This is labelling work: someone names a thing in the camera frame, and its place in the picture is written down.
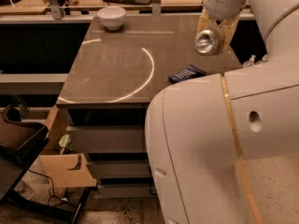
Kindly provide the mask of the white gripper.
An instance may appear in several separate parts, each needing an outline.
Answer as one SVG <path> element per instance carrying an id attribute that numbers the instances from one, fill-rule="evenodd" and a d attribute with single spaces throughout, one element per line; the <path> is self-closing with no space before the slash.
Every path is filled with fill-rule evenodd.
<path id="1" fill-rule="evenodd" d="M 216 30 L 218 33 L 218 54 L 230 45 L 239 21 L 239 13 L 247 0 L 204 0 L 204 9 L 200 15 L 197 32 Z"/>

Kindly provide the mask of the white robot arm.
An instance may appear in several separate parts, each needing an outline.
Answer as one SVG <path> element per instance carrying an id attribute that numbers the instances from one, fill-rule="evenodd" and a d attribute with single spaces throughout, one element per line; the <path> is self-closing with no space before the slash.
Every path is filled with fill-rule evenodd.
<path id="1" fill-rule="evenodd" d="M 298 148 L 299 0 L 204 0 L 195 47 L 223 52 L 245 4 L 265 57 L 171 85 L 149 104 L 146 147 L 165 224 L 245 224 L 234 164 Z"/>

